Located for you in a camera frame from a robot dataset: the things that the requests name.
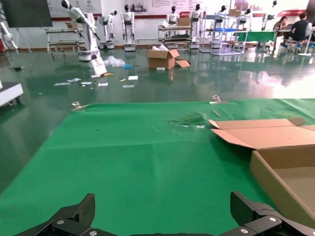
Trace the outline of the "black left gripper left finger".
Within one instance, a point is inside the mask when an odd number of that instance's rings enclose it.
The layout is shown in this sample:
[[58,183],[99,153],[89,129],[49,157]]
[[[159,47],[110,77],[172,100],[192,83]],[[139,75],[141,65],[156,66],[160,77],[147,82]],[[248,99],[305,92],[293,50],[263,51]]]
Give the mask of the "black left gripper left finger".
[[113,234],[92,227],[95,219],[95,194],[71,206],[60,208],[49,220],[27,229],[19,236],[112,236]]

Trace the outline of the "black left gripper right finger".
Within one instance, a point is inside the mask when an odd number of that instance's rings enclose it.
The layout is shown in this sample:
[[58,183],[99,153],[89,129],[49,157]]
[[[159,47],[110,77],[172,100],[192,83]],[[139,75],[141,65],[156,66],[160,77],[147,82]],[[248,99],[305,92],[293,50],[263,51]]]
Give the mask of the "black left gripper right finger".
[[238,224],[223,236],[313,236],[315,230],[282,216],[270,205],[253,202],[238,191],[230,193],[230,213]]

